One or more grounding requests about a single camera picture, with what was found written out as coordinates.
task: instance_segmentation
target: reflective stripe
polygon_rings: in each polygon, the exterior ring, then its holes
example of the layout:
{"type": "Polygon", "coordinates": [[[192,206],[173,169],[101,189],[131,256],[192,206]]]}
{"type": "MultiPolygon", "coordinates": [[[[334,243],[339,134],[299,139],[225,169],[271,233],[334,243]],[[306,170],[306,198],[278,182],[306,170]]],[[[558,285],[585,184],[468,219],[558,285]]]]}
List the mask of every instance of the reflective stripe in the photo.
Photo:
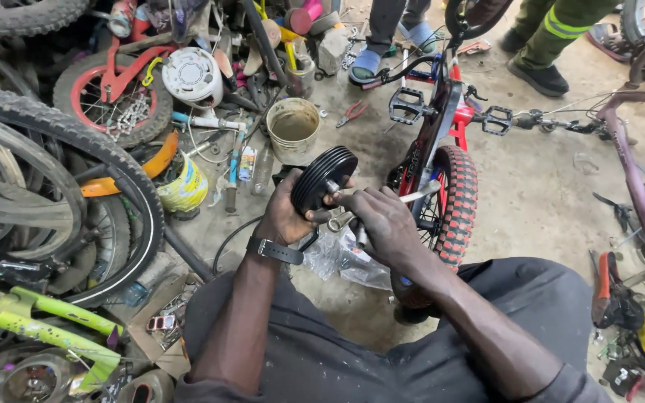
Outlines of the reflective stripe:
{"type": "Polygon", "coordinates": [[[584,35],[584,32],[588,31],[592,26],[571,26],[564,24],[556,18],[554,13],[554,6],[551,6],[551,9],[544,17],[544,27],[547,31],[556,35],[557,37],[563,38],[565,40],[575,40],[576,38],[584,35]]]}

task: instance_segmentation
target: dirty floor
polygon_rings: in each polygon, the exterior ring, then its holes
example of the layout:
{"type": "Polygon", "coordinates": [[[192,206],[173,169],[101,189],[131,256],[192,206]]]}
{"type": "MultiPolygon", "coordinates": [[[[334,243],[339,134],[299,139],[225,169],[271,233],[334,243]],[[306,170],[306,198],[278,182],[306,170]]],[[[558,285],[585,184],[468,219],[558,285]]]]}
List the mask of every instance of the dirty floor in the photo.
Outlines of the dirty floor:
{"type": "MultiPolygon", "coordinates": [[[[433,3],[435,5],[428,12],[427,20],[430,26],[436,27],[443,24],[443,11],[439,2],[433,3]]],[[[370,0],[356,2],[355,8],[343,20],[360,22],[348,24],[360,28],[368,16],[369,4],[370,0]]],[[[554,110],[612,91],[626,80],[627,66],[609,59],[582,37],[571,44],[556,62],[569,81],[571,91],[560,99],[536,93],[506,70],[504,63],[508,56],[496,45],[511,26],[519,4],[515,2],[506,17],[484,36],[494,45],[488,54],[460,58],[463,80],[474,84],[481,96],[489,98],[484,103],[485,107],[500,105],[514,111],[531,108],[554,110]]],[[[607,20],[618,23],[617,16],[609,16],[607,20]]],[[[383,63],[392,67],[398,62],[399,59],[388,59],[383,63]]],[[[429,87],[425,84],[410,82],[408,86],[429,94],[429,87]]],[[[349,86],[347,75],[340,73],[336,78],[327,78],[319,83],[312,96],[311,101],[329,113],[323,120],[313,154],[318,155],[338,144],[347,146],[360,160],[357,178],[360,188],[380,187],[389,169],[402,160],[408,144],[417,136],[417,126],[402,124],[382,134],[390,126],[388,101],[396,88],[396,84],[391,84],[362,93],[349,86]],[[336,121],[347,107],[361,98],[370,104],[367,110],[356,120],[335,129],[336,121]]],[[[574,108],[590,107],[595,102],[582,102],[574,108]]],[[[645,168],[645,109],[627,105],[620,110],[620,116],[629,120],[632,136],[639,139],[634,156],[645,168]]],[[[559,114],[558,118],[583,119],[583,112],[559,114]]],[[[588,250],[609,250],[610,238],[623,236],[611,208],[596,201],[591,193],[595,191],[616,202],[629,202],[614,145],[601,142],[594,136],[564,131],[544,134],[537,130],[512,129],[505,137],[497,137],[482,133],[479,125],[474,124],[467,130],[467,141],[477,166],[479,202],[471,244],[464,261],[479,262],[509,256],[543,257],[569,266],[591,284],[588,250]],[[591,158],[598,166],[598,172],[585,174],[575,169],[573,160],[577,153],[591,158]]],[[[256,135],[252,145],[259,148],[262,144],[262,136],[256,135]]],[[[226,147],[229,145],[221,145],[221,149],[226,147]]],[[[214,187],[216,178],[225,167],[205,163],[197,157],[196,162],[207,170],[211,188],[214,187]]],[[[280,163],[276,162],[273,172],[277,172],[279,167],[280,163]]],[[[250,196],[248,189],[239,190],[238,213],[235,215],[224,212],[224,203],[208,208],[211,200],[210,195],[206,197],[198,218],[176,224],[209,264],[221,241],[241,224],[261,215],[265,207],[265,200],[250,196]]],[[[237,267],[251,230],[252,227],[228,244],[219,264],[223,270],[237,267]]],[[[626,257],[620,263],[622,277],[644,268],[630,244],[619,248],[626,257]]],[[[392,316],[393,304],[388,300],[391,292],[365,288],[337,275],[323,281],[304,266],[293,267],[292,276],[295,286],[325,312],[341,334],[378,352],[384,352],[397,343],[418,340],[436,327],[433,319],[411,327],[398,325],[392,316]]],[[[638,291],[645,293],[645,286],[639,286],[638,291]]],[[[612,331],[604,334],[605,341],[613,338],[612,331]]],[[[594,379],[600,378],[605,368],[605,359],[596,359],[605,341],[598,345],[590,343],[588,371],[594,379]]],[[[614,399],[625,401],[616,396],[614,399]]],[[[639,395],[635,401],[645,402],[645,394],[639,395]]]]}

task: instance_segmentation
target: gray pants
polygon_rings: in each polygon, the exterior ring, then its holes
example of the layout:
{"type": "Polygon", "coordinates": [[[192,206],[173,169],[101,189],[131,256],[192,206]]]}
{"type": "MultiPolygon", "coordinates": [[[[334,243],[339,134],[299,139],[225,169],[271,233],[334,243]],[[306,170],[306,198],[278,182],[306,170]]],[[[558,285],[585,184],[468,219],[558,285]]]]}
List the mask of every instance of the gray pants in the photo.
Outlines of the gray pants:
{"type": "Polygon", "coordinates": [[[368,49],[382,56],[392,44],[397,23],[401,20],[405,28],[424,21],[424,13],[431,0],[374,0],[370,10],[370,34],[367,36],[368,49]]]}
{"type": "MultiPolygon", "coordinates": [[[[188,356],[200,353],[230,295],[233,273],[202,286],[186,308],[188,356]]],[[[563,362],[586,371],[591,288],[549,260],[511,257],[462,265],[458,275],[563,362]]],[[[444,319],[384,354],[352,343],[281,277],[275,287],[260,391],[268,402],[500,402],[444,319]]]]}

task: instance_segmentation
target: bicycle pedal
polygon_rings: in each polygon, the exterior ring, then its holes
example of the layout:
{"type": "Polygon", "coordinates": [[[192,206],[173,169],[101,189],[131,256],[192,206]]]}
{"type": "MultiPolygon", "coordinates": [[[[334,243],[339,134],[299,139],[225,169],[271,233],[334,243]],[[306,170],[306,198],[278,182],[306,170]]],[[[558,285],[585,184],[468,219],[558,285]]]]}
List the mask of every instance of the bicycle pedal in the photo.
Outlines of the bicycle pedal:
{"type": "Polygon", "coordinates": [[[490,106],[482,114],[482,131],[494,135],[505,135],[512,127],[512,110],[497,105],[490,106]]]}
{"type": "Polygon", "coordinates": [[[428,111],[429,108],[424,104],[424,94],[422,91],[413,90],[407,87],[399,87],[390,98],[390,119],[395,122],[413,125],[419,120],[419,118],[427,114],[428,111]],[[406,98],[413,97],[416,100],[414,102],[409,102],[400,98],[400,96],[405,96],[406,98]],[[395,112],[398,110],[402,110],[404,114],[402,116],[396,115],[395,112]],[[406,115],[412,115],[412,118],[407,119],[404,117],[406,115]]]}

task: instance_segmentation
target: white bucket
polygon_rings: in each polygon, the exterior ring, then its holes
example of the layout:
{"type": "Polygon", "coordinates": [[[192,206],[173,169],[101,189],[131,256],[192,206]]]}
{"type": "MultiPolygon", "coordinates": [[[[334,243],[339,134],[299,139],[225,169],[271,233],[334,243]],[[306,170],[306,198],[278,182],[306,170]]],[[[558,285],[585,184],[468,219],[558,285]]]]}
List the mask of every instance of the white bucket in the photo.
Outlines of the white bucket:
{"type": "Polygon", "coordinates": [[[265,119],[273,154],[288,165],[307,165],[318,138],[318,108],[300,98],[286,98],[275,103],[265,119]]]}

